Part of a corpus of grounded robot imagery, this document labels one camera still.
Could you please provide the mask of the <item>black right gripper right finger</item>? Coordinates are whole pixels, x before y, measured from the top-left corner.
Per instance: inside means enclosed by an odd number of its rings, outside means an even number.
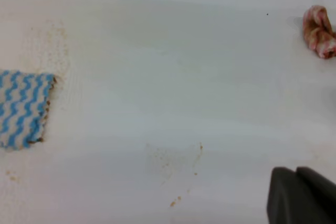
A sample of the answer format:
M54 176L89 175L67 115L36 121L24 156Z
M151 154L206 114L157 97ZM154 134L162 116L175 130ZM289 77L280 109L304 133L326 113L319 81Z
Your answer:
M308 186L318 205L335 223L335 183L309 167L297 167L296 174Z

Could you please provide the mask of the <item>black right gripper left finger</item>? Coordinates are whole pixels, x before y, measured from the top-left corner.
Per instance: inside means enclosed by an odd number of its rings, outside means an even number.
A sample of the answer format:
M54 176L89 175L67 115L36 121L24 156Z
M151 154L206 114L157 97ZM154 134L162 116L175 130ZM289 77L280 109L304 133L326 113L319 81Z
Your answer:
M269 223L322 223L309 188L285 167L275 167L271 172L267 217Z

